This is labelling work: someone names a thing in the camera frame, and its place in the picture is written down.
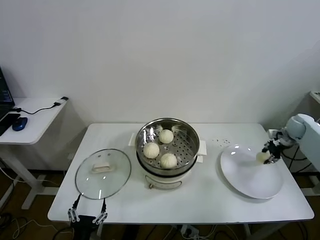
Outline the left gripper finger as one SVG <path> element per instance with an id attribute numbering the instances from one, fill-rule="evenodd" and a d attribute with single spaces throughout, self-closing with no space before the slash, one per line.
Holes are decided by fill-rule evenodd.
<path id="1" fill-rule="evenodd" d="M 68 209 L 67 214 L 70 222 L 79 222 L 80 217 L 77 213 L 77 207 L 80 201 L 82 194 L 80 193 L 77 199 L 73 202 L 72 207 Z"/>
<path id="2" fill-rule="evenodd" d="M 104 220 L 107 218 L 107 204 L 106 199 L 103 199 L 102 208 L 100 214 L 92 221 L 93 224 L 102 224 Z"/>

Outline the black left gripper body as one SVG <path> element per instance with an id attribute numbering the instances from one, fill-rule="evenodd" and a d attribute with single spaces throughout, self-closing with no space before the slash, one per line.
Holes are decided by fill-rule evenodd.
<path id="1" fill-rule="evenodd" d="M 97 219 L 95 216 L 79 215 L 75 222 L 75 227 L 97 227 Z"/>

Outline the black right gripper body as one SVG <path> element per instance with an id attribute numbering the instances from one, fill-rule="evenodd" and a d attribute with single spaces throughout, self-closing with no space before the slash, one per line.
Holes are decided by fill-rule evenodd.
<path id="1" fill-rule="evenodd" d="M 278 161 L 281 158 L 281 146 L 270 143 L 268 146 L 271 161 Z"/>

